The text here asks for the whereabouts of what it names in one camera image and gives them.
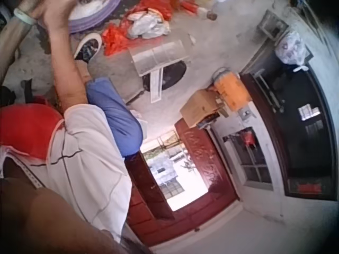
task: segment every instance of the strap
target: strap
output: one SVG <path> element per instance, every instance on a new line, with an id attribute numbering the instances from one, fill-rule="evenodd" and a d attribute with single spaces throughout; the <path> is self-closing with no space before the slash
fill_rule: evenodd
<path id="1" fill-rule="evenodd" d="M 24 13 L 22 10 L 16 8 L 14 9 L 14 15 L 20 19 L 22 22 L 28 24 L 28 25 L 34 25 L 36 24 L 36 20 L 29 17 L 26 13 Z"/>

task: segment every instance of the black sneaker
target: black sneaker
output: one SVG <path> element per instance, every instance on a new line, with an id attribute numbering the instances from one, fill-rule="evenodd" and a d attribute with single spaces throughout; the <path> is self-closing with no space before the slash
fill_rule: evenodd
<path id="1" fill-rule="evenodd" d="M 89 63 L 90 60 L 98 54 L 102 46 L 101 35 L 98 33 L 90 33 L 79 44 L 74 54 L 75 60 L 83 60 Z"/>

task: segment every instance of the concrete floor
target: concrete floor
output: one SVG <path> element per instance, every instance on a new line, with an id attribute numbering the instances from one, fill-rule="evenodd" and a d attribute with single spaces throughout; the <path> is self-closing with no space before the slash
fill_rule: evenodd
<path id="1" fill-rule="evenodd" d="M 241 71 L 266 39 L 256 29 L 265 11 L 268 8 L 283 8 L 286 2 L 287 0 L 227 0 L 214 6 L 213 9 L 219 15 L 214 22 L 200 20 L 185 13 L 175 13 L 172 28 L 183 29 L 197 42 L 186 60 L 188 70 L 184 78 L 164 91 L 160 102 L 151 104 L 150 94 L 145 93 L 131 105 L 148 122 L 148 140 L 173 129 L 173 125 L 181 118 L 180 108 L 197 89 L 211 83 L 211 76 L 219 67 L 226 66 Z M 108 22 L 117 23 L 129 7 L 123 1 Z M 106 25 L 107 22 L 92 31 L 101 32 Z M 72 35 L 74 48 L 86 33 Z M 46 94 L 53 86 L 50 55 L 46 45 L 43 29 L 34 27 L 20 46 L 21 58 L 9 69 L 4 85 L 17 93 L 19 102 L 23 101 L 23 91 L 19 85 L 23 79 L 33 78 L 33 90 L 37 95 Z M 103 56 L 101 51 L 90 63 L 89 69 L 93 77 L 109 77 L 125 101 L 142 90 L 142 80 L 137 75 L 128 51 L 111 57 Z"/>

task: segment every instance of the man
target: man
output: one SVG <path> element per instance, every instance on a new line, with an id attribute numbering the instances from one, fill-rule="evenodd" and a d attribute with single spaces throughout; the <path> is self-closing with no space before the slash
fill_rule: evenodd
<path id="1" fill-rule="evenodd" d="M 117 139 L 129 136 L 124 126 L 139 125 L 107 79 L 90 81 L 86 66 L 101 39 L 85 38 L 73 59 L 67 24 L 76 2 L 45 0 L 33 10 L 49 33 L 63 117 L 40 104 L 1 110 L 0 242 L 13 253 L 124 253 L 117 243 L 131 180 Z"/>

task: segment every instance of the white shirt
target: white shirt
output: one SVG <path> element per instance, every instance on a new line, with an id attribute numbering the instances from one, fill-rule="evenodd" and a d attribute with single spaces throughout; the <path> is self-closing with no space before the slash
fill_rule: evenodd
<path id="1" fill-rule="evenodd" d="M 82 104 L 69 108 L 55 131 L 47 162 L 0 147 L 0 176 L 12 158 L 36 187 L 62 196 L 85 221 L 120 241 L 132 183 L 104 112 Z"/>

